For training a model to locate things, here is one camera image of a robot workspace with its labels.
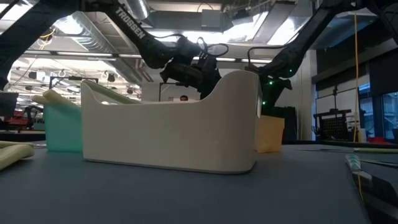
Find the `desk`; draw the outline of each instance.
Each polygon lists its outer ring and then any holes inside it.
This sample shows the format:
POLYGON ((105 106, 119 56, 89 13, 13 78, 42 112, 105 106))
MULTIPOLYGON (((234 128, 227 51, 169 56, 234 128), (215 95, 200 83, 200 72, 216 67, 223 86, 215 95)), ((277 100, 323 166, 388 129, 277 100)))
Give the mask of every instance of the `desk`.
MULTIPOLYGON (((241 175, 88 162, 36 149, 0 173, 0 223, 369 223, 345 154, 296 150, 331 147, 284 146, 257 155, 241 175)), ((363 166, 395 176, 398 186, 398 171, 363 166)))

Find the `ceiling duct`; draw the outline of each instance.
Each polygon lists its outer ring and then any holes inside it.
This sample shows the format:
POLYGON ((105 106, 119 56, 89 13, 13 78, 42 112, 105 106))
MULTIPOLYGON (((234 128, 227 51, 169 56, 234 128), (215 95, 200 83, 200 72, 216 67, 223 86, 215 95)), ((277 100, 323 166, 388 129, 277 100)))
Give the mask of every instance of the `ceiling duct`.
MULTIPOLYGON (((84 13, 75 12, 72 14, 72 18, 79 24, 79 26, 81 26, 81 28, 83 28, 81 35, 90 36, 74 38, 76 42, 84 46, 90 52, 116 53, 116 49, 108 42, 108 40, 84 13)), ((121 58, 117 58, 115 61, 105 61, 105 63, 110 64, 116 70, 120 71, 120 75, 122 75, 127 82, 139 83, 142 81, 142 77, 137 73, 137 71, 128 66, 121 58)))
POLYGON ((144 20, 149 16, 150 8, 146 0, 122 0, 135 19, 144 20))

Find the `yellow cable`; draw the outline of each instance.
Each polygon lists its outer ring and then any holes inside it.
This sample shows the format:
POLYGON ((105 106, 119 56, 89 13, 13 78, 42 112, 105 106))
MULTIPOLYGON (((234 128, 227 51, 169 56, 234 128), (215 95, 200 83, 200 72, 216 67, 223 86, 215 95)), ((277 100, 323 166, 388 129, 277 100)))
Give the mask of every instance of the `yellow cable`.
POLYGON ((55 32, 55 29, 50 34, 40 36, 40 38, 50 37, 51 35, 54 34, 54 32, 55 32))
POLYGON ((358 77, 359 77, 359 62, 358 62, 358 27, 356 21, 356 12, 354 12, 354 27, 355 27, 355 66, 356 66, 356 89, 355 89, 355 114, 354 114, 354 142, 356 139, 356 118, 358 113, 358 77))
POLYGON ((362 187, 361 187, 361 176, 358 173, 358 188, 359 188, 359 195, 361 196, 361 199, 363 201, 363 196, 362 196, 362 187))
POLYGON ((43 44, 43 45, 40 45, 39 50, 43 50, 43 49, 44 49, 44 47, 47 45, 48 40, 49 40, 49 37, 46 37, 46 38, 45 38, 44 44, 43 44))

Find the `light yellow foam block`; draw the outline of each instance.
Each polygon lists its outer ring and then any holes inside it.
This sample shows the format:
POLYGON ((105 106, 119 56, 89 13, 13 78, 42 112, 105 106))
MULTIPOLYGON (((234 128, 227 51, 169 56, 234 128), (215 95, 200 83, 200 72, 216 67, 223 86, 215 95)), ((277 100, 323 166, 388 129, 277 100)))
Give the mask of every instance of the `light yellow foam block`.
POLYGON ((50 103, 46 98, 44 98, 44 96, 38 96, 38 95, 33 96, 32 101, 41 105, 47 105, 50 103))
POLYGON ((8 141, 0 141, 0 149, 4 148, 4 147, 8 147, 8 146, 15 146, 15 145, 28 145, 30 147, 34 147, 33 143, 29 143, 29 142, 8 142, 8 141))
POLYGON ((46 100, 48 100, 50 103, 56 103, 56 104, 64 104, 64 105, 73 105, 77 106, 76 104, 72 103, 70 100, 65 99, 61 95, 59 95, 56 91, 54 90, 47 90, 43 93, 43 96, 46 100))
POLYGON ((33 156, 33 147, 28 145, 8 146, 0 149, 0 170, 17 162, 20 159, 33 156))

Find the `person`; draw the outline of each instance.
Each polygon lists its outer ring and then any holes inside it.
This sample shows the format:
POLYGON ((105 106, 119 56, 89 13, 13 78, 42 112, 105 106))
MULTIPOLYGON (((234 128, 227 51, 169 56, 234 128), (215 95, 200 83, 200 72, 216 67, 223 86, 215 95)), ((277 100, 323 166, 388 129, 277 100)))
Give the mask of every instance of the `person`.
POLYGON ((185 95, 180 96, 180 101, 188 101, 188 97, 185 95))

